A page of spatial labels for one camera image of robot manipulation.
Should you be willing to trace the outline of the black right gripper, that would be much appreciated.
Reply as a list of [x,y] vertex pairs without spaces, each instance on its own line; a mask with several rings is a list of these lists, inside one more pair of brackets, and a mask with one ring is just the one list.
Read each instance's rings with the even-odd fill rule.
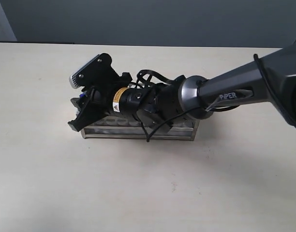
[[114,70],[99,71],[93,76],[89,89],[82,89],[86,97],[71,98],[72,105],[76,108],[75,119],[68,121],[70,128],[80,132],[106,116],[115,115],[113,100],[119,90],[129,88],[142,89],[143,85],[134,82],[130,73],[124,72],[119,76]]

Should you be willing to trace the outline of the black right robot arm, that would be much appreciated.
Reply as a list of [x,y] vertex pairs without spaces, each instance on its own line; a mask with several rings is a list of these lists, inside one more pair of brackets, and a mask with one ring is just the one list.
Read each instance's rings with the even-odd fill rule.
[[150,140],[175,124],[203,120],[215,112],[241,105],[269,102],[296,128],[296,43],[212,79],[199,75],[171,80],[153,70],[140,70],[136,79],[117,74],[107,53],[98,54],[73,75],[70,84],[81,94],[71,103],[78,110],[69,126],[81,131],[107,116],[139,122]]

